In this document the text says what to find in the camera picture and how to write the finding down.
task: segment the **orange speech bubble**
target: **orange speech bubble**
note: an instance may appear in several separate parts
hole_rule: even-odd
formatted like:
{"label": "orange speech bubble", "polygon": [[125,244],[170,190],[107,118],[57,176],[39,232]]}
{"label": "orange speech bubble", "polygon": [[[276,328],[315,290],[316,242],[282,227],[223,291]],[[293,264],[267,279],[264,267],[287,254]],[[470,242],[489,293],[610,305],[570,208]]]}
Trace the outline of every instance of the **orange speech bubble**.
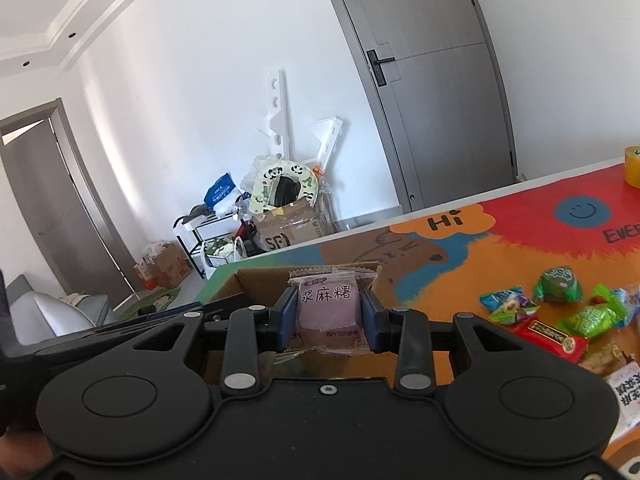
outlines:
{"label": "orange speech bubble", "polygon": [[422,238],[442,240],[456,233],[468,235],[484,233],[494,225],[494,217],[485,213],[480,204],[472,204],[395,224],[390,229],[398,234],[418,233]]}

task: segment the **door frame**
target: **door frame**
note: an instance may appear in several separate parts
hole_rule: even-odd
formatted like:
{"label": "door frame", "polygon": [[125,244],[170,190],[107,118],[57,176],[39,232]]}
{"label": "door frame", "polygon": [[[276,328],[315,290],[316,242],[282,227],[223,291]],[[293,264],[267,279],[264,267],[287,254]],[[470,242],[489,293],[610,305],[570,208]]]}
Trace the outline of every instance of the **door frame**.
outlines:
{"label": "door frame", "polygon": [[[116,230],[113,221],[111,221],[111,218],[107,213],[107,209],[100,199],[97,189],[95,189],[94,183],[89,176],[89,172],[84,161],[82,160],[80,149],[78,148],[76,139],[73,136],[71,126],[62,104],[62,99],[58,98],[55,101],[36,106],[35,108],[30,108],[29,110],[25,110],[0,120],[0,137],[41,120],[50,120],[53,134],[56,137],[62,153],[62,160],[71,174],[71,179],[78,191],[80,202],[84,205],[84,209],[89,215],[91,222],[94,224],[102,243],[110,253],[116,265],[124,274],[130,286],[132,286],[135,291],[143,290],[142,284],[133,270],[133,266],[136,264],[136,261],[124,244],[124,241]],[[0,142],[0,158],[3,162],[5,157],[6,152],[4,150],[4,142]],[[12,178],[17,178],[17,175],[10,173],[11,170],[7,171],[9,184],[11,184]],[[28,225],[28,227],[33,239],[42,253],[42,256],[44,256],[45,261],[49,264],[49,267],[60,282],[62,288],[67,294],[76,292],[75,290],[70,290],[69,284],[66,282],[62,273],[60,273],[60,270],[58,269],[58,266],[53,260],[51,254],[40,242],[40,237],[33,233],[30,225]]]}
{"label": "door frame", "polygon": [[[416,187],[417,189],[419,189],[419,184],[413,159],[411,158],[410,150],[408,150],[408,140],[406,138],[406,134],[402,134],[404,132],[404,126],[402,126],[402,121],[399,117],[399,113],[396,114],[396,110],[390,110],[390,113],[393,116],[390,118],[387,117],[387,113],[385,112],[382,101],[380,99],[380,94],[378,93],[378,87],[375,83],[373,74],[369,67],[369,61],[367,60],[365,50],[358,38],[355,25],[351,19],[345,0],[330,1],[334,6],[335,13],[338,17],[338,22],[340,23],[340,27],[342,28],[342,32],[344,33],[347,45],[349,46],[349,50],[351,51],[351,56],[353,57],[356,69],[358,70],[358,74],[360,75],[360,80],[364,87],[367,100],[369,101],[369,106],[371,108],[374,121],[378,128],[380,141],[382,142],[386,160],[389,164],[389,170],[391,172],[394,187],[396,188],[396,194],[398,195],[398,202],[402,207],[402,212],[406,214],[411,212],[412,210],[422,209],[422,199],[411,199],[411,193],[407,189],[407,180],[410,181],[409,187],[411,189],[416,189]],[[498,65],[498,58],[495,53],[494,44],[491,40],[489,27],[482,13],[480,3],[478,2],[478,0],[472,0],[472,3],[474,4],[474,9],[476,10],[476,15],[478,16],[478,21],[482,29],[482,34],[484,35],[484,40],[489,51],[492,65],[494,67],[495,78],[498,85],[498,93],[502,102],[504,121],[507,129],[507,142],[513,159],[511,171],[513,173],[513,181],[515,183],[517,182],[516,179],[518,176],[518,161],[516,156],[515,142],[513,138],[513,123],[511,122],[511,113],[509,110],[507,94],[504,87],[504,80],[502,79],[502,73],[500,72],[500,66]],[[393,121],[396,124],[395,130],[400,132],[400,135],[396,136],[403,137],[402,139],[394,140],[391,134],[389,120]]]}

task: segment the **red candy wrapper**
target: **red candy wrapper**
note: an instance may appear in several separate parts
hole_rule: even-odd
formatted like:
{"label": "red candy wrapper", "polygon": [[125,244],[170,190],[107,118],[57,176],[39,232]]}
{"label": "red candy wrapper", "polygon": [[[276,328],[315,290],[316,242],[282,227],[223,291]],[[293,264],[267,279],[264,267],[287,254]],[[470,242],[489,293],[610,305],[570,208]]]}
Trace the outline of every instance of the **red candy wrapper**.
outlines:
{"label": "red candy wrapper", "polygon": [[537,319],[518,325],[514,334],[546,348],[557,356],[575,363],[587,348],[588,339],[560,332],[557,328],[545,325]]}

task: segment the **colorful tabletop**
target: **colorful tabletop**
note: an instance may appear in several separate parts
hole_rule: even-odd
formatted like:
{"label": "colorful tabletop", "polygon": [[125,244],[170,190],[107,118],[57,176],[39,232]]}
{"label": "colorful tabletop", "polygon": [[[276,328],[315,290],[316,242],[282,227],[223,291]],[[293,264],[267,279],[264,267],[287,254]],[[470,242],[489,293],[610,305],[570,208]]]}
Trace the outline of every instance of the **colorful tabletop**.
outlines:
{"label": "colorful tabletop", "polygon": [[[382,265],[383,305],[404,304],[441,321],[460,311],[486,316],[478,301],[486,292],[521,285],[530,295],[549,267],[570,266],[586,294],[598,283],[611,288],[639,283],[640,190],[625,183],[619,161],[604,162],[229,264],[216,271],[198,300],[208,301],[238,267],[358,261]],[[543,304],[539,318],[553,325],[577,308]],[[640,357],[636,323],[610,330],[593,345],[610,340]],[[437,381],[447,384],[452,375],[440,353]],[[381,365],[385,358],[376,358],[375,365],[360,361],[358,366],[371,368],[361,376],[386,366],[390,371],[383,375],[392,374],[394,362],[387,358]],[[346,374],[357,375],[353,367]],[[616,467],[640,456],[640,430],[612,444],[606,456]]]}

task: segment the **ceiling molding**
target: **ceiling molding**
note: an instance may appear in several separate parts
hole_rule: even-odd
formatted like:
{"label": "ceiling molding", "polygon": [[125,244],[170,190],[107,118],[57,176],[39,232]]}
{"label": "ceiling molding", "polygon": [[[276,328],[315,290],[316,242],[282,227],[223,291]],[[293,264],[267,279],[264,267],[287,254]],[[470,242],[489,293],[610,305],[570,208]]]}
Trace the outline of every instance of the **ceiling molding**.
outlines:
{"label": "ceiling molding", "polygon": [[46,32],[0,38],[0,77],[47,66],[70,68],[133,1],[68,0]]}

